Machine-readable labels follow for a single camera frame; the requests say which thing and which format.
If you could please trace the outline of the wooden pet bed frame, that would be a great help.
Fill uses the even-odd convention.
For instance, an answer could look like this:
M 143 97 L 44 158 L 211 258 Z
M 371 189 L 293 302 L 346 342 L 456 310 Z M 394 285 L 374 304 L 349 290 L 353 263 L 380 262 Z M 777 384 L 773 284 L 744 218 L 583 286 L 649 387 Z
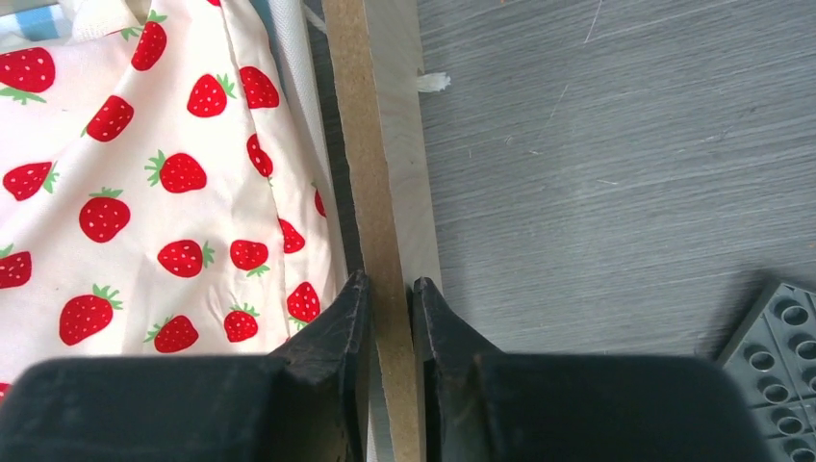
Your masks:
M 440 273 L 418 80 L 414 1 L 326 1 L 344 136 L 395 459 L 426 457 L 423 392 L 408 295 Z

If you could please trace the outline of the strawberry print ruffled blanket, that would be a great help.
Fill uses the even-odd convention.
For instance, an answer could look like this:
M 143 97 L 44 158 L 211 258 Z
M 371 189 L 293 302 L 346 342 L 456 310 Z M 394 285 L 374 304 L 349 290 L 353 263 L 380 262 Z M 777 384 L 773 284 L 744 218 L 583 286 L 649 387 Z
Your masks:
M 260 353 L 345 261 L 301 1 L 59 1 L 1 52 L 1 392 L 61 357 Z

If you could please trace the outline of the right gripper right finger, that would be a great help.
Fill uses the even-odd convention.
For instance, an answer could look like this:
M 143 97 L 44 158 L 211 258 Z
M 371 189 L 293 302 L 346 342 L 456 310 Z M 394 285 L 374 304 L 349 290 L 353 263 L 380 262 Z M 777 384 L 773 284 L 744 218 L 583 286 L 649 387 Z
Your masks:
M 767 461 L 733 381 L 700 359 L 505 352 L 413 287 L 428 461 Z

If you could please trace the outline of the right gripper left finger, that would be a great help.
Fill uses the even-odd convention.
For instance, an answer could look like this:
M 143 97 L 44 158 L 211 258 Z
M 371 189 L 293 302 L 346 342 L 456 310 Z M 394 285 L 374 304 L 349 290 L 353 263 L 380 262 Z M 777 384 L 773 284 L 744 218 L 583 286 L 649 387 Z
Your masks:
M 370 280 L 265 355 L 66 358 L 1 406 L 5 461 L 362 461 Z

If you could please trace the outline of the blue striped mattress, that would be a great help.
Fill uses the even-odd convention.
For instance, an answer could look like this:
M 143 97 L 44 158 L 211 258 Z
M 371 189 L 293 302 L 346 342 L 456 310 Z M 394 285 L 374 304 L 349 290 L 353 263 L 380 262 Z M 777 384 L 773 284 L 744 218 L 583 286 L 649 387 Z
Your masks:
M 2 1 L 1 52 L 65 43 L 71 37 L 71 16 L 58 1 Z

